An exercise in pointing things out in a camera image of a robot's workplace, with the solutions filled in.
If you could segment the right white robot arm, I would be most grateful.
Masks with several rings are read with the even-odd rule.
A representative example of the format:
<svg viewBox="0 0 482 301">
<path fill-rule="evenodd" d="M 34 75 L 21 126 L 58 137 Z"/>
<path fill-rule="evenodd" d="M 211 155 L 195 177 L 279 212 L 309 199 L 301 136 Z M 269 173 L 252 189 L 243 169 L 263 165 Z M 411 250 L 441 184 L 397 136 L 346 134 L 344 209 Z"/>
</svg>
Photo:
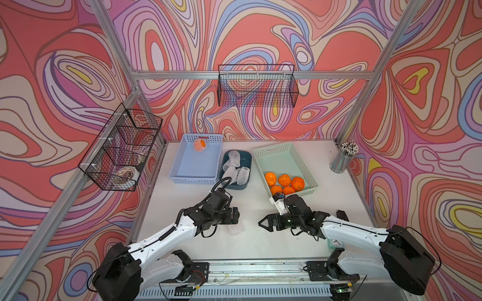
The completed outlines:
<svg viewBox="0 0 482 301">
<path fill-rule="evenodd" d="M 336 247 L 321 262 L 308 262 L 307 272 L 313 281 L 356 279 L 359 275 L 386 278 L 414 295 L 424 295 L 435 266 L 434 257 L 404 227 L 389 229 L 365 227 L 336 216 L 313 211 L 297 194 L 276 193 L 271 199 L 278 212 L 269 214 L 258 225 L 269 231 L 289 230 L 292 235 L 306 233 L 315 240 L 337 241 L 364 250 L 364 253 Z"/>
</svg>

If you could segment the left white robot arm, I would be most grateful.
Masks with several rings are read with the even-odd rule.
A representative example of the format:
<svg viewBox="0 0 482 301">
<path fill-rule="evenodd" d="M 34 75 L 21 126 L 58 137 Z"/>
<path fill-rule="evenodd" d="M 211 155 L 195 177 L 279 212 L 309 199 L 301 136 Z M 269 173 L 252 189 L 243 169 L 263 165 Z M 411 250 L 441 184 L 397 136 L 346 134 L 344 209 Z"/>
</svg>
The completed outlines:
<svg viewBox="0 0 482 301">
<path fill-rule="evenodd" d="M 225 189 L 212 190 L 198 204 L 181 209 L 174 223 L 158 233 L 128 246 L 114 245 L 87 283 L 102 300 L 134 300 L 165 281 L 201 285 L 207 277 L 177 246 L 220 224 L 237 224 L 240 214 L 231 202 Z"/>
</svg>

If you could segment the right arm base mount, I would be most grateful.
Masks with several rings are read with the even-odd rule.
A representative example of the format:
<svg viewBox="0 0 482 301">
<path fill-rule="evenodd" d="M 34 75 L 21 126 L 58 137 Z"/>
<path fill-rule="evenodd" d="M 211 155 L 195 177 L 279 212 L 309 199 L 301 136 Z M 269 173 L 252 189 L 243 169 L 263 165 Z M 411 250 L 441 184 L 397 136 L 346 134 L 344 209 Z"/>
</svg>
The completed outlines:
<svg viewBox="0 0 482 301">
<path fill-rule="evenodd" d="M 358 282 L 359 274 L 347 274 L 337 264 L 326 261 L 308 261 L 303 267 L 312 282 Z"/>
</svg>

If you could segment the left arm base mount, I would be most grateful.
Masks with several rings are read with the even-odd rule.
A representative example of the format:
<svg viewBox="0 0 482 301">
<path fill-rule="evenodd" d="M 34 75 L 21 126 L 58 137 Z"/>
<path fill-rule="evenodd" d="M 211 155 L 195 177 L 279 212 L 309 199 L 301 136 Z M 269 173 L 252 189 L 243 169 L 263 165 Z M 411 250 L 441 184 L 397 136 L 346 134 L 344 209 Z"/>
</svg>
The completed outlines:
<svg viewBox="0 0 482 301">
<path fill-rule="evenodd" d="M 195 283 L 203 285 L 208 282 L 210 264 L 208 262 L 194 262 L 184 268 L 177 278 L 164 281 L 164 283 Z"/>
</svg>

